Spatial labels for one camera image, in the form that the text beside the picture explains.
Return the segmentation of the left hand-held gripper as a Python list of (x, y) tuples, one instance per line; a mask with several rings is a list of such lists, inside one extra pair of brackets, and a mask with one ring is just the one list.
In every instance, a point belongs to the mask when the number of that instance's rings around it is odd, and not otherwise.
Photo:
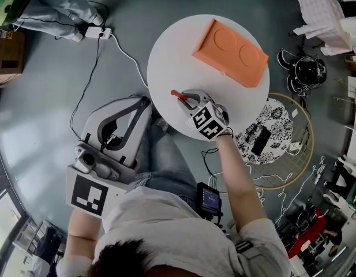
[[(67, 205), (104, 219), (121, 202), (135, 179), (136, 155), (151, 112), (151, 101), (137, 96), (115, 100), (91, 113), (82, 133), (85, 143), (76, 144), (75, 162), (67, 166)], [(132, 120), (123, 137), (118, 137), (117, 121), (128, 114)]]

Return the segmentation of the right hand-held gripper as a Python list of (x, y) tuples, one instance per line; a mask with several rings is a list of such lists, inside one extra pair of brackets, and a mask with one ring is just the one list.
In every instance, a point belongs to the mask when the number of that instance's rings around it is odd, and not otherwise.
[(187, 99), (180, 99), (179, 105), (189, 116), (187, 124), (195, 129), (200, 137), (212, 141), (227, 130), (229, 117), (223, 105), (216, 103), (202, 89), (187, 89), (182, 94)]

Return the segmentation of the small red marker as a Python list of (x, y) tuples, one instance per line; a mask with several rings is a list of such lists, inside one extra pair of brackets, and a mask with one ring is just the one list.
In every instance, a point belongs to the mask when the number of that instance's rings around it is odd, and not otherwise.
[(195, 99), (195, 94), (187, 93), (187, 92), (178, 92), (174, 89), (170, 91), (170, 94), (172, 96), (177, 97), (178, 100), (181, 100), (181, 101), (187, 101), (188, 99)]

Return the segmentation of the person's left forearm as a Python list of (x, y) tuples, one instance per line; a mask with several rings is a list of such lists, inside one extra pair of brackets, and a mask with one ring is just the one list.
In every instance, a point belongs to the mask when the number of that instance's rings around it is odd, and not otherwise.
[(74, 209), (69, 220), (68, 234), (72, 237), (96, 241), (99, 238), (101, 223), (101, 219)]

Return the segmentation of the person's right forearm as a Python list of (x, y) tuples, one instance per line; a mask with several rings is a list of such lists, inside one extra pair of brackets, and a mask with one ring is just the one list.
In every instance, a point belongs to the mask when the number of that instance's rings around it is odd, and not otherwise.
[(229, 132), (216, 139), (233, 220), (237, 231), (258, 219), (267, 217), (248, 168)]

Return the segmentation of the person's right shoe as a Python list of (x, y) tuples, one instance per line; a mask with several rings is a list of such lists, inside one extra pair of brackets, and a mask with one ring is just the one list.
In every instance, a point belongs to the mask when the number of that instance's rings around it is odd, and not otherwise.
[(158, 118), (153, 123), (155, 126), (159, 127), (162, 131), (167, 132), (169, 124), (162, 117)]

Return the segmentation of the round white side table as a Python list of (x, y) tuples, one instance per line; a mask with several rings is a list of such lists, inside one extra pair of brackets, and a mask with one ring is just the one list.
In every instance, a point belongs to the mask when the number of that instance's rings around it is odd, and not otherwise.
[(270, 85), (268, 68), (264, 69), (257, 87), (246, 88), (192, 56), (213, 18), (259, 46), (252, 34), (235, 21), (199, 14), (183, 18), (168, 27), (154, 44), (147, 66), (149, 93), (158, 113), (175, 130), (198, 140), (203, 140), (203, 136), (187, 125), (188, 118), (180, 108), (177, 97), (171, 95), (172, 90), (204, 90), (216, 103), (227, 109), (229, 126), (238, 134), (262, 112)]

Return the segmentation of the person's legs in jeans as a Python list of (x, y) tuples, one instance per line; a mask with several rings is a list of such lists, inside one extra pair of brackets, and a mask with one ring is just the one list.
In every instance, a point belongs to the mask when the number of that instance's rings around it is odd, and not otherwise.
[(146, 129), (137, 153), (134, 187), (145, 186), (196, 205), (197, 182), (173, 138), (153, 123)]

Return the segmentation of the orange rectangular box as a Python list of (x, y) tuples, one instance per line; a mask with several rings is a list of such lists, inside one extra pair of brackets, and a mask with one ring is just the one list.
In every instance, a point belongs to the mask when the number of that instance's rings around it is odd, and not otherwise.
[(262, 49), (214, 18), (192, 56), (247, 88), (258, 86), (268, 62)]

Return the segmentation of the black pen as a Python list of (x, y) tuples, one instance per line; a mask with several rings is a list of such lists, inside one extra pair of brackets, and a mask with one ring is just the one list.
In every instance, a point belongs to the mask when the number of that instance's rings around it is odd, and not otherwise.
[(257, 128), (258, 128), (258, 126), (259, 126), (259, 122), (258, 123), (256, 123), (255, 125), (254, 125), (254, 127), (249, 131), (249, 133), (248, 133), (248, 135), (246, 136), (246, 139), (245, 139), (245, 141), (248, 143), (249, 142), (249, 139), (254, 135), (254, 133), (256, 132), (256, 130), (257, 130)]

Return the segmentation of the black phone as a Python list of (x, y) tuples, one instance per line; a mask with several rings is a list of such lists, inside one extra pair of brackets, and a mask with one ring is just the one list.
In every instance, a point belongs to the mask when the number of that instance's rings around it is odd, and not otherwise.
[(266, 127), (263, 127), (260, 135), (253, 144), (251, 152), (256, 156), (260, 156), (268, 140), (270, 139), (270, 136), (271, 132)]

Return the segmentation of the black white floral cushion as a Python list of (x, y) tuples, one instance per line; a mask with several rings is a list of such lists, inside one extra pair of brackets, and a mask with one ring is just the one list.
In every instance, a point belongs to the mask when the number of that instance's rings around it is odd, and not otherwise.
[[(245, 141), (249, 131), (256, 123), (260, 123), (254, 135), (247, 143)], [(260, 135), (262, 128), (266, 127), (271, 136), (260, 156), (251, 152), (253, 144)], [(278, 160), (290, 145), (293, 135), (293, 121), (283, 103), (269, 98), (256, 120), (243, 132), (235, 136), (237, 147), (245, 162), (252, 164), (268, 164)]]

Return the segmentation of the black screen device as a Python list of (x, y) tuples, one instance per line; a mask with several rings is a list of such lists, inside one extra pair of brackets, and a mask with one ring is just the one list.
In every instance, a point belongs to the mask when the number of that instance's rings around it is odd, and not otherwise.
[(219, 191), (203, 182), (199, 182), (197, 184), (196, 212), (208, 221), (212, 221), (214, 217), (217, 217), (216, 225), (220, 226), (223, 214)]

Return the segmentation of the wide white power strip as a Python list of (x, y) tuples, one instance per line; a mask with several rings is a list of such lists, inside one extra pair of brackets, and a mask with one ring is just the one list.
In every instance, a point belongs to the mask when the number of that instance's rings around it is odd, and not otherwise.
[(105, 39), (108, 40), (111, 36), (111, 28), (105, 27), (88, 27), (85, 37), (91, 39)]

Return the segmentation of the red metal stand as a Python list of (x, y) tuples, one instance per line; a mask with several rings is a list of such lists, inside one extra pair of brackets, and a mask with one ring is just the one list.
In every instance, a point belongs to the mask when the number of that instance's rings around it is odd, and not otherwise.
[(288, 250), (289, 259), (292, 259), (294, 256), (307, 250), (309, 245), (314, 243), (318, 236), (323, 232), (326, 225), (327, 220), (325, 215), (320, 209), (316, 209), (310, 226), (297, 236), (295, 244)]

